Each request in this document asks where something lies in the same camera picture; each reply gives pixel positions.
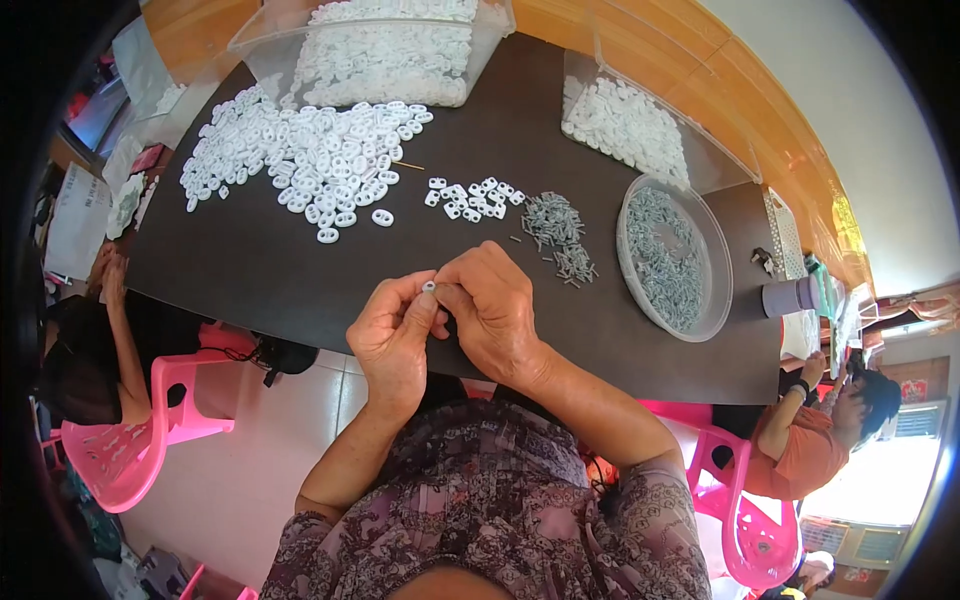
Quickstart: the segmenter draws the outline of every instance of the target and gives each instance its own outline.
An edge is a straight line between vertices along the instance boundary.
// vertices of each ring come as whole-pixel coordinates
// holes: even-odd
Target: fingernail
[[[434,298],[432,292],[423,292],[417,298],[417,304],[423,308],[433,309],[437,305],[437,299]]]

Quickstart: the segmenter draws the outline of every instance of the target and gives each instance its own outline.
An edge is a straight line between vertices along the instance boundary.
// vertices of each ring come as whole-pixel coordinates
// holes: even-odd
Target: black tabletop
[[[534,282],[537,332],[584,369],[641,398],[769,404],[776,399],[780,320],[765,319],[760,286],[769,281],[751,250],[772,248],[758,186],[705,196],[730,245],[734,298],[723,330],[689,344],[654,325],[634,303],[614,246],[617,213],[638,173],[560,131],[564,50],[516,34],[504,39],[461,108],[435,108],[423,133],[403,143],[400,182],[382,201],[357,208],[356,225],[335,244],[317,242],[317,227],[276,202],[266,169],[187,213],[178,183],[200,127],[214,105],[253,84],[241,63],[184,136],[133,241],[127,283],[181,308],[309,346],[350,353],[344,334],[376,284],[437,268],[484,240],[498,242]],[[521,207],[503,221],[450,221],[424,205],[427,179],[461,182],[495,177],[528,195],[552,190],[576,207],[581,239],[600,277],[576,289],[555,277],[522,233]],[[376,208],[394,213],[375,225]],[[517,243],[510,239],[516,236]],[[428,368],[483,378],[455,338],[431,339]]]

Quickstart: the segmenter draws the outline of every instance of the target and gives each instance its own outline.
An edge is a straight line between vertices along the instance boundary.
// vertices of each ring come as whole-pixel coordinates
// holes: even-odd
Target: round plastic tub
[[[627,205],[635,192],[643,187],[651,187],[670,195],[674,209],[684,217],[693,229],[693,245],[702,258],[703,304],[700,318],[685,331],[671,327],[654,309],[647,299],[641,283],[641,275],[636,271],[638,257],[633,255],[627,238]],[[620,217],[616,224],[616,254],[620,260],[620,271],[627,287],[639,307],[651,321],[669,331],[685,342],[705,342],[716,335],[730,314],[733,301],[733,267],[730,262],[730,249],[724,238],[720,224],[710,211],[707,203],[690,187],[679,180],[666,175],[649,174],[638,177],[627,188],[627,194],[620,208]]]

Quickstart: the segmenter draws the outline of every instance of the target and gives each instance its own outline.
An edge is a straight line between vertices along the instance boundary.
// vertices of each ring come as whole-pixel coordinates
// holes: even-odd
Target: orange shirt
[[[850,450],[831,434],[830,417],[802,406],[788,427],[783,456],[775,461],[756,447],[756,438],[775,408],[771,406],[763,412],[750,439],[750,464],[743,489],[777,500],[801,500],[833,479],[850,460]],[[732,469],[732,462],[727,469]]]

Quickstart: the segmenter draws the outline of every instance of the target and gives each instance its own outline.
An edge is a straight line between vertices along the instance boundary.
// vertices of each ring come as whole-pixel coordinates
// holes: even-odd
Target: purple floral blouse
[[[261,597],[386,598],[443,564],[520,599],[709,599],[684,472],[655,459],[620,490],[601,514],[573,436],[529,411],[445,406],[407,423],[340,521],[287,522]]]

